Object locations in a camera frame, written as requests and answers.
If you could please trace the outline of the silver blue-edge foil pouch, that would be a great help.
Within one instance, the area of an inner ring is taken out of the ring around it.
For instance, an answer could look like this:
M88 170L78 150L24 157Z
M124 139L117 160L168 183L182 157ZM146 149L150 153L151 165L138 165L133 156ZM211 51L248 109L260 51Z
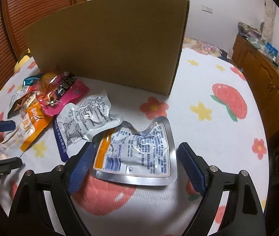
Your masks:
M52 126L62 162L78 154L97 134L119 126L124 117L111 114L105 91L84 97L78 104L68 103L53 117Z

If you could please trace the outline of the folded fabric pile on sideboard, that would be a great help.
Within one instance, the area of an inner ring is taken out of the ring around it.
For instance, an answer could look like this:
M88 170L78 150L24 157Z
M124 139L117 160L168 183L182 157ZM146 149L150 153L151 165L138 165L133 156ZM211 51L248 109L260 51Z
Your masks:
M250 37L250 38L261 39L262 37L262 34L258 29L248 24L245 24L242 21L238 22L238 34L245 38Z

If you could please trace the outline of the brown cardboard box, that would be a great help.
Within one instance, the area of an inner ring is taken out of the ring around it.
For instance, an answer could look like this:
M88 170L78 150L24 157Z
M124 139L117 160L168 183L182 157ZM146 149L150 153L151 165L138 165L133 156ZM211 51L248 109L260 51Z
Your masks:
M23 30L40 70L168 96L189 17L189 0L90 0Z

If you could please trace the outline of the white wall switch plate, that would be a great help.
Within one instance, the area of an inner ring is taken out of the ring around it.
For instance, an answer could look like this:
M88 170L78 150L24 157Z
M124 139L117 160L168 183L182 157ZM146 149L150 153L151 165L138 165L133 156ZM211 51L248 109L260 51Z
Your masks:
M213 9L205 5L202 5L202 11L213 14Z

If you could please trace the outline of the pink chicken snack pouch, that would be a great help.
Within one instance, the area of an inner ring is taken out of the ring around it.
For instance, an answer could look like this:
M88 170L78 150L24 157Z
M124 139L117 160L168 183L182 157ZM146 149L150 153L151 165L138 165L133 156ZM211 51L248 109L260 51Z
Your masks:
M68 103L88 92L89 87L69 72L46 73L35 83L36 99L47 116L59 114Z

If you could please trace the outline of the silver orange-strip foil pouch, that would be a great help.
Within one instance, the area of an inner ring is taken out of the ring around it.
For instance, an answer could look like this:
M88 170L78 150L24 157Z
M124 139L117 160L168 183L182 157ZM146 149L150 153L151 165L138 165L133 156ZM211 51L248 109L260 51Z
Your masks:
M96 136L96 155L89 169L113 183L167 186L177 179L174 138L167 117L154 118L144 131L129 122Z

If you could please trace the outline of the wooden sideboard cabinet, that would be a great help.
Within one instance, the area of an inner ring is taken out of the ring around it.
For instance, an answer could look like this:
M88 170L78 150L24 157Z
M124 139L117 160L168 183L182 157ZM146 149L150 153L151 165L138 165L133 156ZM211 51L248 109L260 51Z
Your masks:
M236 36L232 60L243 74L256 100L267 139L279 140L279 71L245 38Z

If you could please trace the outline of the teal candy wrapper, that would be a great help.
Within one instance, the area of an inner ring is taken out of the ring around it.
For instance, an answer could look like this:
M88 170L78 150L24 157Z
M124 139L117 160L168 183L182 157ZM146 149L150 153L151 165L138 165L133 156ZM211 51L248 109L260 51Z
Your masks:
M44 76L44 73L29 76L23 80L23 86L32 86Z

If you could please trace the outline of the flowered quilt at bed end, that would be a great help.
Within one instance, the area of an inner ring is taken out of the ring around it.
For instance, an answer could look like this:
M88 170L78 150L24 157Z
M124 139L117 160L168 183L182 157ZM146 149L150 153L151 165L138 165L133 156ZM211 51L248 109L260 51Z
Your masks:
M199 54L211 55L222 60L227 60L227 53L224 50L221 50L206 41L185 37L183 41L183 48L192 49Z

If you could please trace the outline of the beige window curtain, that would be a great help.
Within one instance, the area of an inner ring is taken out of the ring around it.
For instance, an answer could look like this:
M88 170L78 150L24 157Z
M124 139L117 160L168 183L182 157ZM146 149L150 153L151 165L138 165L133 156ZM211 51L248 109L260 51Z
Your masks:
M264 43L271 43L273 39L275 17L277 6L273 0L265 0L264 28L262 30L262 40Z

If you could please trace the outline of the silver red-top snack pouch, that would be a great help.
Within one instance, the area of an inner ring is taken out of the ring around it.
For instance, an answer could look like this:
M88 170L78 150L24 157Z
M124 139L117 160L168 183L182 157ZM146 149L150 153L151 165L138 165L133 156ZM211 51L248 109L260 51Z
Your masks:
M8 110L8 118L19 114L22 118L26 115L27 109L37 102L33 86L24 86L11 98Z

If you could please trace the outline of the yellow pikachu plush toy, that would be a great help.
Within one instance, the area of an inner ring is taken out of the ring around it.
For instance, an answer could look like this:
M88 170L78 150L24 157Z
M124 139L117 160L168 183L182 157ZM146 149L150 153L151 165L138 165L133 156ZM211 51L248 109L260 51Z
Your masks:
M23 66L23 64L25 62L27 62L28 60L30 60L31 57L32 57L32 55L31 55L30 49L23 51L14 66L14 73L15 74L18 73L20 71L20 68Z

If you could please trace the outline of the blue box on sideboard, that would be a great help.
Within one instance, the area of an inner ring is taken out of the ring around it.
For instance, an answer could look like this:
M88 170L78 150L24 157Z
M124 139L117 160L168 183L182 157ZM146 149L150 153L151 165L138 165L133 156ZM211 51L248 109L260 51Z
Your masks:
M272 56L277 56L278 55L278 50L269 42L266 43L265 45L266 51L272 55Z

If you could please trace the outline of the orange white chicken-feet pouch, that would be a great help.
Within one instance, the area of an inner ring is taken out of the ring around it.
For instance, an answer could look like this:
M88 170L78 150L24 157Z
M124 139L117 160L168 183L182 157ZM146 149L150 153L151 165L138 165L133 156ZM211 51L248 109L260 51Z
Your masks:
M0 143L0 160L21 157L51 121L52 117L44 113L39 102L27 108L16 129Z

